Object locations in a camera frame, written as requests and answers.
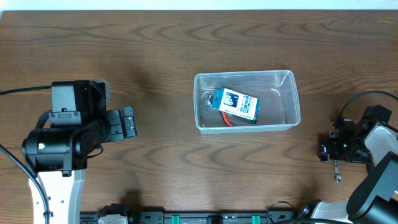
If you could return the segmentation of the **silver wrench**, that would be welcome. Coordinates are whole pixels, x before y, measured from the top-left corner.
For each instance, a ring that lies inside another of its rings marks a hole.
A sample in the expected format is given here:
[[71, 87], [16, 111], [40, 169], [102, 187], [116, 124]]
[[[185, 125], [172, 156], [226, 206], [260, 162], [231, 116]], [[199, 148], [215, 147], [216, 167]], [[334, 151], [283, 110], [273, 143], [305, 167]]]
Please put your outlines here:
[[[330, 131], [329, 132], [329, 136], [331, 138], [334, 138], [335, 137], [335, 132], [334, 131]], [[333, 161], [333, 168], [334, 168], [334, 173], [335, 173], [335, 180], [336, 180], [337, 183], [340, 183], [342, 181], [342, 177], [339, 174], [338, 161], [337, 160]]]

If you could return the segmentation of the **small claw hammer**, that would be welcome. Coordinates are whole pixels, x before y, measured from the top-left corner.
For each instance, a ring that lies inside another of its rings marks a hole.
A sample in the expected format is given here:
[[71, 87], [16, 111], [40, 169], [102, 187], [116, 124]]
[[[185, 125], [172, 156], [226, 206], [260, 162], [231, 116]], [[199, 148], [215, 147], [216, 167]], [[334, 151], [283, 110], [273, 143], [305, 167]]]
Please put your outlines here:
[[205, 109], [205, 113], [208, 113], [208, 107], [211, 106], [212, 104], [212, 95], [208, 95], [207, 98], [205, 99], [205, 105], [204, 105], [204, 109]]

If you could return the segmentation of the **blue white cardboard box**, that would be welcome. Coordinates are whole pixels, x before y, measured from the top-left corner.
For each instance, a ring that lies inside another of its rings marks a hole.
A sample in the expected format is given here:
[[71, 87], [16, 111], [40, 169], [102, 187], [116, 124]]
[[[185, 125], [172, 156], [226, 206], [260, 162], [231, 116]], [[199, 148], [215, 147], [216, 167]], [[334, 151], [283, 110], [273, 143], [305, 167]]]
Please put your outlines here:
[[226, 114], [256, 123], [259, 99], [228, 88], [215, 90], [211, 107]]

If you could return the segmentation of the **clear plastic storage container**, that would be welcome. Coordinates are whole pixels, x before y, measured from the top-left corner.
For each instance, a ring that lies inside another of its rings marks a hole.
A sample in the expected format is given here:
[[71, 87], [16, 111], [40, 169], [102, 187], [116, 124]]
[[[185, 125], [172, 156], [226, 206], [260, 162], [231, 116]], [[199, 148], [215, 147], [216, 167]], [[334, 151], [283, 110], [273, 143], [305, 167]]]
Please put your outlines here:
[[193, 105], [202, 134], [286, 131], [301, 122], [290, 70], [200, 73], [194, 78]]

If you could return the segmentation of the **red handled pliers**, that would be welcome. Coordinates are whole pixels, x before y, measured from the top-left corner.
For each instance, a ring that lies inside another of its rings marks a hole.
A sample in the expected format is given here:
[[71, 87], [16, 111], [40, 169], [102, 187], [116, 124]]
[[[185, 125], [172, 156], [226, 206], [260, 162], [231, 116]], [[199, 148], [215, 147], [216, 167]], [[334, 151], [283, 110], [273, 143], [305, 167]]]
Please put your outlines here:
[[225, 122], [225, 124], [226, 124], [227, 126], [229, 126], [229, 127], [233, 127], [234, 124], [231, 123], [231, 121], [228, 119], [226, 113], [225, 113], [224, 111], [221, 111], [220, 113], [221, 113], [221, 116], [222, 116], [223, 121]]

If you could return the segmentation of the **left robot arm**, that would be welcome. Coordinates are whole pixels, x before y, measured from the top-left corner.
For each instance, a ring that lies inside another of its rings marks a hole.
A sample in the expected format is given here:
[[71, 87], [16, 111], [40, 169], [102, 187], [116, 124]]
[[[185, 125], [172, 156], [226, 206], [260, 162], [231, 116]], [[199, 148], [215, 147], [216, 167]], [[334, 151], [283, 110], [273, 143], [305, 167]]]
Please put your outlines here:
[[53, 82], [52, 109], [22, 143], [34, 203], [34, 223], [79, 223], [88, 159], [103, 144], [137, 135], [127, 106], [107, 110], [104, 80]]

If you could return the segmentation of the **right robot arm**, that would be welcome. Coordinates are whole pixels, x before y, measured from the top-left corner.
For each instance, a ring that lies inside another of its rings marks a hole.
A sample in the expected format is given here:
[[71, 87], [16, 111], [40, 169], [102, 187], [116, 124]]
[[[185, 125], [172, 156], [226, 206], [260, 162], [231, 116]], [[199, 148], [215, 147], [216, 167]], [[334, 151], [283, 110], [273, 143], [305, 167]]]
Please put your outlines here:
[[366, 108], [358, 123], [338, 119], [327, 138], [319, 141], [318, 157], [332, 160], [341, 182], [338, 161], [361, 163], [367, 177], [347, 201], [316, 202], [298, 214], [309, 223], [321, 219], [344, 223], [397, 223], [397, 129], [389, 126], [391, 111], [381, 105]]

